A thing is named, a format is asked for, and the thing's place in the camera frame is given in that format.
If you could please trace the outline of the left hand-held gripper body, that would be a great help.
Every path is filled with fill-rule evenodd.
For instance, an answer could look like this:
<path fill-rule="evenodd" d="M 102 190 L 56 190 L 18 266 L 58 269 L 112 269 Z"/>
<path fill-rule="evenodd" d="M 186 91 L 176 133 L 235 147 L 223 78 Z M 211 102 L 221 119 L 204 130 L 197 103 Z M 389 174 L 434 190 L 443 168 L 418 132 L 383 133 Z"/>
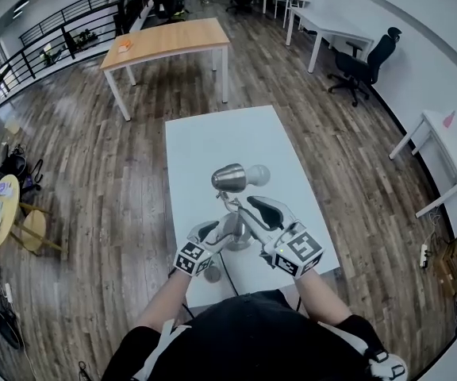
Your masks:
<path fill-rule="evenodd" d="M 213 260 L 213 253 L 203 248 L 200 244 L 187 242 L 178 249 L 174 259 L 177 270 L 189 276 L 199 276 L 206 270 Z"/>

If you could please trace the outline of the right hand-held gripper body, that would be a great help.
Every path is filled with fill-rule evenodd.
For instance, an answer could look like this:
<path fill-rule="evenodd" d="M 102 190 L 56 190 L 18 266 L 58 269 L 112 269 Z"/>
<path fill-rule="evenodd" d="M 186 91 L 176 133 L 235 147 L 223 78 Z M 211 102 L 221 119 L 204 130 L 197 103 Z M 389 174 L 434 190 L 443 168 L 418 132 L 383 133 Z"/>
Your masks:
<path fill-rule="evenodd" d="M 320 262 L 324 251 L 308 229 L 295 221 L 265 244 L 260 256 L 272 268 L 299 279 Z"/>

